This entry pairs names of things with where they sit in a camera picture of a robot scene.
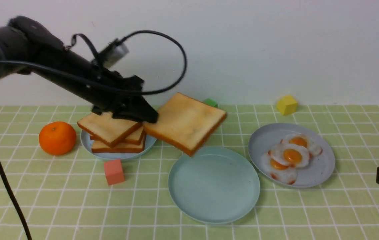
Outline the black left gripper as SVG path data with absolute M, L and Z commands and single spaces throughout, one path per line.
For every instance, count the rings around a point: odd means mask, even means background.
M 158 112 L 140 95 L 145 82 L 138 76 L 125 78 L 91 63 L 77 64 L 76 75 L 88 80 L 76 84 L 76 95 L 93 104 L 94 113 L 110 111 L 113 119 L 157 122 Z

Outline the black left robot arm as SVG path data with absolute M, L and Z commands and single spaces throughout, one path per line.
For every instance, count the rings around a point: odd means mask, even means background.
M 158 112 L 142 96 L 116 94 L 93 86 L 99 83 L 124 91 L 142 90 L 141 78 L 124 78 L 110 71 L 128 52 L 117 43 L 114 40 L 101 50 L 101 63 L 89 61 L 72 52 L 39 22 L 17 16 L 0 27 L 0 79 L 15 73 L 35 73 L 90 102 L 96 115 L 109 112 L 114 119 L 155 123 Z

